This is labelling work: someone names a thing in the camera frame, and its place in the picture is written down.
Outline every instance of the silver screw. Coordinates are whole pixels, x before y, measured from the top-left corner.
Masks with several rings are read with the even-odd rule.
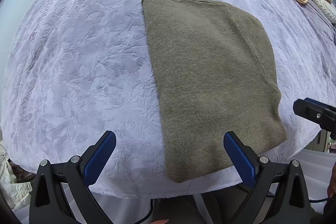
[[[300,163],[297,160],[293,160],[292,165],[294,165],[295,167],[298,167],[300,166]]]
[[[71,162],[73,162],[74,164],[76,163],[76,162],[78,162],[79,161],[79,157],[78,156],[73,156],[72,158],[71,158]]]
[[[268,163],[268,158],[262,156],[262,157],[260,157],[260,161],[261,161],[262,163],[266,164],[266,163]]]
[[[46,166],[47,163],[48,163],[47,160],[41,160],[40,165],[41,165],[41,166]]]

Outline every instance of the black cable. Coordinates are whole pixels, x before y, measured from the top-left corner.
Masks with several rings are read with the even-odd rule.
[[[245,193],[249,193],[248,190],[246,190],[245,188],[239,186],[239,185],[235,185],[236,188],[238,188],[241,191],[244,191]],[[268,198],[274,198],[274,195],[266,195],[266,197]],[[320,202],[325,202],[328,201],[329,198],[324,198],[324,199],[318,199],[318,200],[309,200],[310,203],[320,203]]]
[[[149,210],[148,214],[144,218],[135,222],[134,224],[140,224],[140,223],[144,222],[145,220],[147,220],[151,216],[152,212],[153,212],[153,199],[151,199],[151,209]]]

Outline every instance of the bed sheet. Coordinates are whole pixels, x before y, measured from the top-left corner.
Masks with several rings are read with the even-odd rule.
[[[254,15],[269,36],[287,140],[265,155],[291,158],[319,129],[295,116],[293,102],[310,97],[336,104],[334,28],[311,1],[220,1]],[[141,0],[33,0],[9,53],[2,100],[7,152],[30,172],[42,159],[81,155],[112,130],[117,146],[93,192],[168,198],[241,181],[233,167],[183,183],[166,177]]]

